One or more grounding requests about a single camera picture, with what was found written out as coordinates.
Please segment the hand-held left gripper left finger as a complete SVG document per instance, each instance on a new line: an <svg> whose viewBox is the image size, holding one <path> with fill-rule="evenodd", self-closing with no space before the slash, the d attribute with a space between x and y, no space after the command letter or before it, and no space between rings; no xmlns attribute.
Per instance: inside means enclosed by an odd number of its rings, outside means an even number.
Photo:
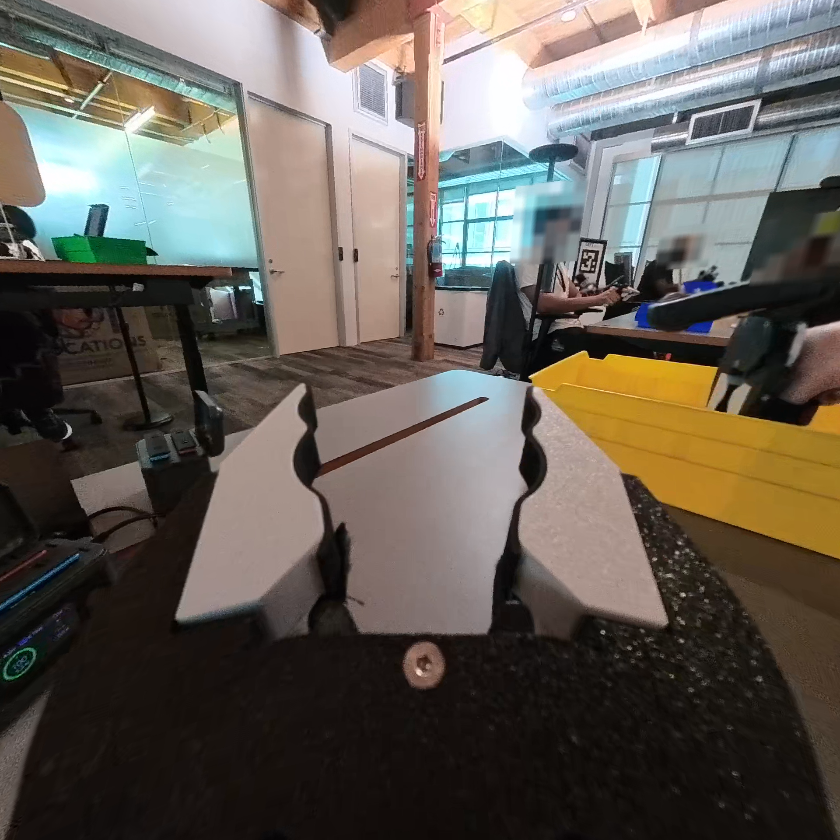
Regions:
<svg viewBox="0 0 840 840"><path fill-rule="evenodd" d="M351 635L350 534L314 486L312 391L297 385L219 466L178 627L255 619L270 639Z"/></svg>

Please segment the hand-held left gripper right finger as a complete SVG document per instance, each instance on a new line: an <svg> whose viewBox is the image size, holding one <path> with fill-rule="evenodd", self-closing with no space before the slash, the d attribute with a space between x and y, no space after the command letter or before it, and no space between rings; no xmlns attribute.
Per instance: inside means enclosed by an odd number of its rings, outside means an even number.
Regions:
<svg viewBox="0 0 840 840"><path fill-rule="evenodd" d="M529 386L519 474L496 568L496 632L571 640L598 618L660 630L668 615L620 469Z"/></svg>

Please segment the yellow plastic bin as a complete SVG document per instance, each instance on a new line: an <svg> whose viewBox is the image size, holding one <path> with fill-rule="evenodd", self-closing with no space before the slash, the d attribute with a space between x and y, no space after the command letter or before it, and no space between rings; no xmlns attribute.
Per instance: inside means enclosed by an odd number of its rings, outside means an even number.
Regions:
<svg viewBox="0 0 840 840"><path fill-rule="evenodd" d="M714 413L715 371L581 352L531 376L661 502L839 558L839 407L808 426Z"/></svg>

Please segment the dark grey charger box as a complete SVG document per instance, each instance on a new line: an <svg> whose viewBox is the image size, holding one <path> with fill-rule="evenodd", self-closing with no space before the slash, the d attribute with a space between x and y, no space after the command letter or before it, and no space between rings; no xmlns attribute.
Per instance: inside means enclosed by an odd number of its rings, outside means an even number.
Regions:
<svg viewBox="0 0 840 840"><path fill-rule="evenodd" d="M212 471L211 459L193 429L148 433L136 444L136 455L152 511L162 517Z"/></svg>

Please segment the black white tag sign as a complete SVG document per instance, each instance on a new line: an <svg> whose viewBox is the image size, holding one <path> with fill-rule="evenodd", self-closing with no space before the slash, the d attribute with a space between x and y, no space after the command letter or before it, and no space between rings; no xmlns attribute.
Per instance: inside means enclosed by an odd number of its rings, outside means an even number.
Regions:
<svg viewBox="0 0 840 840"><path fill-rule="evenodd" d="M575 280L583 280L585 284L596 287L599 285L606 257L606 246L606 239L580 237L574 262L573 278Z"/></svg>

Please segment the dark jacket on chair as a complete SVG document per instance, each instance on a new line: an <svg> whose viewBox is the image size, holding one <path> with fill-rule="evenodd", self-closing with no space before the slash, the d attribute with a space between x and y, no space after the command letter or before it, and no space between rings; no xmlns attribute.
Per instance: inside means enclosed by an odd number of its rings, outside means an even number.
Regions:
<svg viewBox="0 0 840 840"><path fill-rule="evenodd" d="M513 265L497 262L486 300L486 316L479 366L493 371L498 365L510 376L520 377L531 349L531 333L519 299Z"/></svg>

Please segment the black round-top stand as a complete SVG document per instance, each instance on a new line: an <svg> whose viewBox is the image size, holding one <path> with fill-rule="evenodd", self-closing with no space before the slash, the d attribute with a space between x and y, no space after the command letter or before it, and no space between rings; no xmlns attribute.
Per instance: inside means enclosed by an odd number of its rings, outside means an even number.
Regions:
<svg viewBox="0 0 840 840"><path fill-rule="evenodd" d="M528 157L533 163L546 165L545 180L551 183L557 166L572 161L578 152L573 143L546 143L530 150Z"/></svg>

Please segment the printed cardboard box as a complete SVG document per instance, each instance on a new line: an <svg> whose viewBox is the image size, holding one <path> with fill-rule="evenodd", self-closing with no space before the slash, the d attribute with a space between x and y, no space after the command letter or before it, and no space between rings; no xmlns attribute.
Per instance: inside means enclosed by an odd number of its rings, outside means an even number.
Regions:
<svg viewBox="0 0 840 840"><path fill-rule="evenodd" d="M104 382L131 376L119 318L112 308L55 309L58 332L58 364L63 385ZM139 373L161 369L157 343L142 308L124 308Z"/></svg>

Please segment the white door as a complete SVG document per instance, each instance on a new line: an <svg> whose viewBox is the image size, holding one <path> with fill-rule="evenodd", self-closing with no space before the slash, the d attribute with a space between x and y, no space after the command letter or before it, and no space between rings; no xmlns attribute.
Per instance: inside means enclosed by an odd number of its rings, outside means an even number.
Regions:
<svg viewBox="0 0 840 840"><path fill-rule="evenodd" d="M404 155L351 135L353 269L361 343L403 335L405 321Z"/></svg>
<svg viewBox="0 0 840 840"><path fill-rule="evenodd" d="M329 129L253 96L247 123L262 289L276 353L335 347L340 316Z"/></svg>

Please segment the dark wooden desk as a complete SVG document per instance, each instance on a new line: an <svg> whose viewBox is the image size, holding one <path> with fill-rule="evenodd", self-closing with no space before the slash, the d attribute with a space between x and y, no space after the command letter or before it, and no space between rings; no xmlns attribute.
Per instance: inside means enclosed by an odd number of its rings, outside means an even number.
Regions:
<svg viewBox="0 0 840 840"><path fill-rule="evenodd" d="M206 392L207 380L190 307L197 304L198 291L216 280L231 281L238 272L238 269L224 266L141 266L2 259L1 310L115 310L141 405L141 415L126 420L124 427L131 431L148 432L171 424L173 417L167 413L153 413L150 409L123 309L172 308L188 383L192 390Z"/></svg>

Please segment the green plastic bin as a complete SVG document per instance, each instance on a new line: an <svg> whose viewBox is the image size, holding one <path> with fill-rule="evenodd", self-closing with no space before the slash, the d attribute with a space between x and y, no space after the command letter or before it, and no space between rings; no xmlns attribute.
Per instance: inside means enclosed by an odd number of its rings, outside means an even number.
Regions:
<svg viewBox="0 0 840 840"><path fill-rule="evenodd" d="M146 266L148 247L141 239L87 235L53 237L58 259L74 264Z"/></svg>

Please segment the beige rounded board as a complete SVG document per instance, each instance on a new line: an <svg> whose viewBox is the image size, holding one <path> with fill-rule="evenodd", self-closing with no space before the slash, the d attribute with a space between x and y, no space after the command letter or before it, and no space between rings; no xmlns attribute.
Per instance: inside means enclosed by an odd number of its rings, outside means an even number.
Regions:
<svg viewBox="0 0 840 840"><path fill-rule="evenodd" d="M45 199L44 183L25 122L1 101L1 202L37 207Z"/></svg>

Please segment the silver air duct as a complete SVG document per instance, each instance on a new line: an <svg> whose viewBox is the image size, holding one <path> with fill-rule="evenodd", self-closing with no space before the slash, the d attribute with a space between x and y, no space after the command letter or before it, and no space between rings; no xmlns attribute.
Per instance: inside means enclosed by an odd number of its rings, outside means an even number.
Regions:
<svg viewBox="0 0 840 840"><path fill-rule="evenodd" d="M530 110L572 102L839 26L838 1L727 1L528 70Z"/></svg>
<svg viewBox="0 0 840 840"><path fill-rule="evenodd" d="M838 55L828 56L827 66L821 68L814 61L795 64L769 59L737 61L718 69L702 66L552 106L547 131L552 140L557 140L565 135L614 128L680 110L834 81L838 73Z"/></svg>

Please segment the frosted glass wall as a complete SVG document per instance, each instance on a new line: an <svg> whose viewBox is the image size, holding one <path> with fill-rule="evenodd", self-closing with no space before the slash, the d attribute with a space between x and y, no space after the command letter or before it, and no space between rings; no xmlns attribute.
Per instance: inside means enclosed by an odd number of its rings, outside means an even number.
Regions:
<svg viewBox="0 0 840 840"><path fill-rule="evenodd" d="M238 105L226 84L190 81L109 56L2 33L2 98L23 119L45 187L27 210L42 254L82 235L142 241L152 265L226 266L199 291L202 340L265 333L256 228Z"/></svg>

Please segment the white wall vent grille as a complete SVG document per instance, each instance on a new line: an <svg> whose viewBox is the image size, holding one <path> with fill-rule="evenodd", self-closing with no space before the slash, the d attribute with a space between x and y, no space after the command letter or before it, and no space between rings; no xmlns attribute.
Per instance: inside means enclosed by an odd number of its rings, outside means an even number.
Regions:
<svg viewBox="0 0 840 840"><path fill-rule="evenodd" d="M386 70L366 63L353 70L353 110L368 119L388 122L389 82Z"/></svg>

